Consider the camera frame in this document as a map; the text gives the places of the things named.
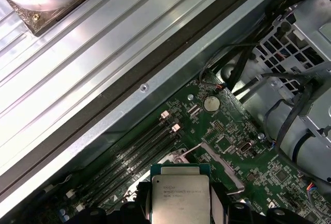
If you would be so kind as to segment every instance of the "ram slot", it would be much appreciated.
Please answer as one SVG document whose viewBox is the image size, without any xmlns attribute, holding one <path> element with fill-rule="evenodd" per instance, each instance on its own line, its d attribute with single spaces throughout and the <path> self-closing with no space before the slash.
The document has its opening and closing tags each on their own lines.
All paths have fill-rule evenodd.
<svg viewBox="0 0 331 224">
<path fill-rule="evenodd" d="M 95 198 L 95 196 L 98 196 L 99 194 L 103 193 L 103 191 L 109 187 L 109 185 L 111 185 L 116 178 L 123 176 L 125 173 L 128 173 L 127 167 L 132 167 L 133 165 L 135 165 L 138 161 L 140 161 L 142 158 L 144 158 L 150 151 L 150 149 L 153 149 L 154 147 L 156 147 L 157 145 L 159 145 L 159 140 L 161 140 L 161 142 L 164 141 L 164 139 L 167 138 L 167 136 L 169 136 L 169 130 L 165 129 L 163 130 L 160 135 L 158 135 L 157 137 L 153 138 L 151 141 L 146 142 L 145 146 L 142 146 L 141 149 L 139 151 L 136 151 L 136 154 L 139 154 L 141 151 L 142 153 L 139 154 L 135 159 L 133 159 L 128 165 L 123 164 L 123 168 L 122 171 L 119 171 L 119 173 L 114 173 L 110 178 L 108 178 L 106 181 L 102 182 L 100 185 L 98 185 L 98 189 L 96 190 L 96 192 L 91 192 L 92 194 L 90 194 L 88 196 L 88 201 L 90 202 L 91 200 L 93 200 L 93 198 Z"/>
<path fill-rule="evenodd" d="M 94 201 L 91 201 L 89 202 L 89 205 L 98 206 L 102 204 L 106 199 L 110 198 L 122 185 L 124 185 L 129 180 L 131 180 L 138 172 L 143 170 L 147 165 L 150 165 L 151 163 L 155 162 L 155 160 L 162 154 L 162 152 L 164 152 L 164 150 L 170 149 L 173 146 L 175 141 L 176 141 L 175 136 L 165 138 L 162 141 L 162 143 L 164 143 L 162 144 L 163 146 L 158 150 L 160 151 L 159 153 L 151 155 L 151 157 L 149 157 L 149 159 L 145 163 L 142 163 L 141 165 L 137 166 L 137 168 L 135 168 L 132 172 L 130 172 L 130 174 L 127 175 L 124 179 L 122 179 L 119 183 L 109 188 L 111 189 L 110 192 L 102 192 L 102 194 L 98 195 L 98 197 L 101 197 L 101 199 L 96 199 Z"/>
<path fill-rule="evenodd" d="M 102 182 L 102 180 L 109 175 L 109 173 L 113 170 L 112 168 L 116 166 L 117 163 L 120 163 L 123 157 L 127 157 L 128 153 L 134 153 L 138 148 L 140 147 L 141 143 L 145 143 L 145 141 L 148 141 L 150 138 L 156 135 L 156 133 L 159 133 L 165 128 L 164 125 L 165 121 L 159 122 L 155 121 L 153 122 L 149 127 L 152 127 L 151 129 L 147 129 L 144 132 L 142 132 L 136 141 L 130 142 L 127 144 L 123 149 L 121 149 L 117 155 L 112 157 L 110 161 L 114 161 L 110 164 L 108 164 L 106 167 L 102 168 L 102 171 L 99 172 L 99 174 L 96 177 L 92 177 L 90 180 L 88 180 L 84 186 L 81 185 L 78 188 L 78 192 L 80 192 L 80 195 L 85 195 L 87 192 L 89 192 L 95 185 Z"/>
</svg>

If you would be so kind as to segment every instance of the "power supply cable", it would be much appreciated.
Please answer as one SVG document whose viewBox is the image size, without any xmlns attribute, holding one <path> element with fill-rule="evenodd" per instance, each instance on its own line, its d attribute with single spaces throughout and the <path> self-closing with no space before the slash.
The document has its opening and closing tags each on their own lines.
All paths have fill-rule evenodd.
<svg viewBox="0 0 331 224">
<path fill-rule="evenodd" d="M 297 159 L 298 159 L 298 155 L 299 155 L 299 151 L 301 149 L 301 147 L 303 146 L 303 144 L 305 144 L 305 142 L 307 140 L 309 140 L 310 138 L 315 137 L 311 131 L 307 130 L 306 133 L 299 139 L 299 141 L 295 144 L 293 153 L 292 153 L 292 161 L 294 163 L 297 163 Z"/>
<path fill-rule="evenodd" d="M 313 85 L 311 83 L 307 84 L 304 88 L 304 91 L 299 99 L 299 101 L 294 105 L 293 109 L 289 113 L 288 117 L 284 121 L 283 125 L 280 127 L 280 130 L 276 139 L 276 147 L 280 147 L 285 135 L 288 133 L 290 127 L 292 126 L 294 120 L 298 117 L 299 113 L 305 107 L 309 101 L 313 92 Z"/>
<path fill-rule="evenodd" d="M 220 55 L 220 53 L 225 49 L 229 47 L 255 47 L 258 43 L 237 43 L 237 44 L 225 44 L 221 46 L 214 55 L 208 59 L 208 61 L 205 63 L 205 65 L 202 67 L 200 73 L 199 73 L 199 83 L 201 85 L 206 86 L 214 86 L 214 87 L 220 87 L 220 84 L 213 84 L 213 83 L 206 83 L 202 81 L 203 73 L 206 71 L 206 69 L 213 63 L 215 60 L 217 60 L 217 57 Z"/>
<path fill-rule="evenodd" d="M 289 107 L 294 106 L 293 104 L 287 102 L 285 99 L 280 99 L 265 113 L 264 118 L 263 118 L 263 130 L 264 130 L 264 133 L 265 133 L 265 136 L 266 136 L 267 140 L 270 143 L 274 143 L 274 139 L 271 137 L 271 135 L 268 132 L 268 128 L 267 128 L 268 127 L 268 119 L 269 119 L 270 114 L 273 111 L 275 111 L 281 103 L 284 103 Z"/>
<path fill-rule="evenodd" d="M 264 73 L 261 74 L 262 78 L 282 78 L 282 79 L 288 79 L 288 80 L 297 80 L 299 83 L 304 83 L 306 80 L 309 79 L 308 76 L 299 75 L 299 74 L 289 74 L 289 73 Z M 251 81 L 249 81 L 247 84 L 245 84 L 242 88 L 238 89 L 233 93 L 234 96 L 238 96 L 242 92 L 246 91 L 247 89 L 253 87 L 256 83 L 259 82 L 258 78 L 253 78 Z"/>
<path fill-rule="evenodd" d="M 301 2 L 304 0 L 274 0 L 273 2 L 276 2 L 277 4 L 271 3 L 270 6 L 266 8 L 266 17 L 261 22 L 261 24 L 258 26 L 257 30 L 254 32 L 255 37 L 252 39 L 253 42 L 260 41 L 263 37 L 266 36 L 267 33 L 269 33 L 272 29 L 272 23 L 273 21 L 278 18 L 280 15 L 283 15 L 283 13 L 294 4 Z M 229 90 L 232 90 L 235 86 L 235 84 L 240 79 L 244 68 L 246 66 L 247 60 L 250 57 L 250 54 L 252 53 L 253 48 L 245 48 L 242 51 L 241 56 L 239 57 L 233 71 L 231 72 L 231 75 L 227 81 L 227 87 Z"/>
<path fill-rule="evenodd" d="M 292 110 L 290 111 L 288 117 L 286 118 L 286 120 L 284 121 L 284 123 L 282 124 L 278 135 L 277 135 L 277 139 L 275 142 L 275 146 L 274 146 L 274 150 L 276 151 L 276 153 L 278 154 L 278 156 L 284 160 L 289 166 L 293 167 L 294 169 L 300 171 L 303 175 L 305 175 L 307 178 L 309 178 L 312 182 L 316 183 L 316 184 L 320 184 L 326 187 L 331 187 L 331 184 L 323 179 L 321 179 L 320 177 L 317 177 L 315 175 L 313 175 L 312 173 L 310 173 L 309 171 L 307 171 L 306 169 L 302 168 L 301 166 L 299 166 L 298 164 L 294 163 L 289 157 L 288 155 L 280 148 L 283 139 L 286 135 L 286 133 L 288 132 L 288 130 L 290 129 L 290 127 L 292 126 L 295 118 L 299 115 L 300 111 L 304 108 L 304 106 L 306 105 L 306 103 L 308 102 L 308 100 L 310 99 L 311 95 L 312 95 L 312 84 L 307 84 L 300 99 L 298 100 L 298 102 L 296 104 L 293 105 Z M 263 120 L 263 128 L 264 128 L 264 132 L 265 135 L 268 139 L 269 142 L 273 142 L 273 139 L 271 138 L 271 136 L 268 133 L 267 130 L 267 122 L 268 122 L 268 118 L 270 116 L 270 114 L 279 107 L 279 105 L 281 103 L 285 103 L 289 106 L 292 106 L 290 103 L 286 102 L 284 99 L 280 99 L 279 101 L 276 102 L 276 104 L 269 110 L 267 111 L 267 113 L 264 116 L 264 120 Z"/>
</svg>

